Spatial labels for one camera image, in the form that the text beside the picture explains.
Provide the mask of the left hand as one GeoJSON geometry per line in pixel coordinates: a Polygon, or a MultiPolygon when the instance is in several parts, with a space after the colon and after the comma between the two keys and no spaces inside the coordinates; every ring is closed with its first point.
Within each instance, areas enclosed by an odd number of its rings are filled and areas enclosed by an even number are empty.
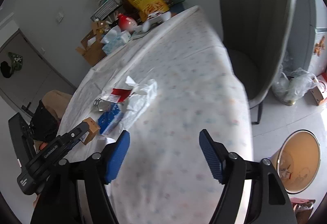
{"type": "Polygon", "coordinates": [[[39,200],[39,197],[40,197],[40,194],[37,195],[35,201],[33,202],[33,207],[34,207],[34,208],[36,207],[36,204],[37,204],[37,202],[38,202],[38,200],[39,200]]]}

